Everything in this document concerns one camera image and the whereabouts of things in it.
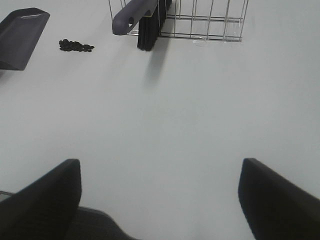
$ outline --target gray plastic handle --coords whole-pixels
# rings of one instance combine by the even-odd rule
[[[151,17],[158,5],[158,0],[131,0],[115,15],[112,22],[114,35],[126,35],[143,16]]]

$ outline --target dark gray plastic part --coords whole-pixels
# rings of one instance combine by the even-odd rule
[[[126,35],[143,16],[151,17],[158,5],[158,0],[132,0],[113,18],[114,35]]]
[[[0,69],[24,70],[50,14],[38,8],[19,9],[0,22]]]

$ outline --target white surface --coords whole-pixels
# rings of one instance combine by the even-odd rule
[[[79,158],[81,204],[144,240],[253,240],[245,157],[320,197],[320,1],[253,0],[243,43],[149,53],[112,35],[106,0],[2,0],[0,16],[25,7],[51,17],[26,70],[0,71],[1,190]]]

